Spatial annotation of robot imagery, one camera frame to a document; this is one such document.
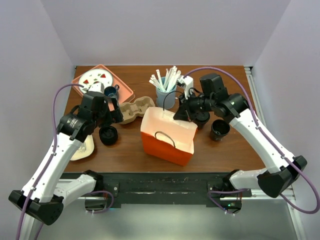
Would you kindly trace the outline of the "black lid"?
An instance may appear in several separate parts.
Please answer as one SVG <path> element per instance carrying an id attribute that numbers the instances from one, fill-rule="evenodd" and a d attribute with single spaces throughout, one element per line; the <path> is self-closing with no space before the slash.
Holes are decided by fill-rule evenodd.
<path id="1" fill-rule="evenodd" d="M 208 112 L 199 112 L 195 119 L 194 122 L 196 124 L 206 124 L 210 120 L 210 114 Z"/>

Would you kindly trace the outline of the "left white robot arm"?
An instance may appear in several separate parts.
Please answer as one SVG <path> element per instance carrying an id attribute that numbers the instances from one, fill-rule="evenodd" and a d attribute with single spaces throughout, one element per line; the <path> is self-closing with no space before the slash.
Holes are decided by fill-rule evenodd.
<path id="1" fill-rule="evenodd" d="M 57 183 L 68 162 L 95 128 L 105 130 L 123 121 L 117 97 L 89 91 L 81 104 L 63 116 L 51 148 L 35 174 L 21 190 L 13 190 L 8 200 L 21 211 L 45 225 L 52 225 L 64 207 L 77 198 L 91 194 L 99 196 L 104 190 L 103 176 L 87 170 L 69 184 L 66 190 Z"/>

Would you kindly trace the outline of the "orange paper bag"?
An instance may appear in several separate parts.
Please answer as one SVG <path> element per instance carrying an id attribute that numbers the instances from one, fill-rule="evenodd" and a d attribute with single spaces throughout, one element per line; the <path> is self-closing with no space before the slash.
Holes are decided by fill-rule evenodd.
<path id="1" fill-rule="evenodd" d="M 198 126 L 174 120 L 174 113 L 161 107 L 149 107 L 141 121 L 140 134 L 146 154 L 186 166 L 194 155 Z"/>

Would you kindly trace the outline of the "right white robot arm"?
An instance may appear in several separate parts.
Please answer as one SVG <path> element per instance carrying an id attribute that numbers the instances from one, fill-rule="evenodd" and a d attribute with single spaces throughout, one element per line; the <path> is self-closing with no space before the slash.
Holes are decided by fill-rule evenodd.
<path id="1" fill-rule="evenodd" d="M 184 93 L 178 98 L 179 108 L 174 120 L 192 122 L 199 113 L 214 112 L 244 137 L 265 165 L 263 169 L 236 169 L 229 173 L 222 185 L 227 196 L 233 197 L 241 189 L 260 189 L 276 198 L 298 179 L 298 170 L 306 167 L 307 160 L 301 155 L 294 156 L 283 147 L 250 110 L 248 101 L 241 94 L 228 93 L 220 75 L 202 76 L 202 91 L 198 95 L 192 77 L 181 75 L 176 84 L 184 89 Z"/>

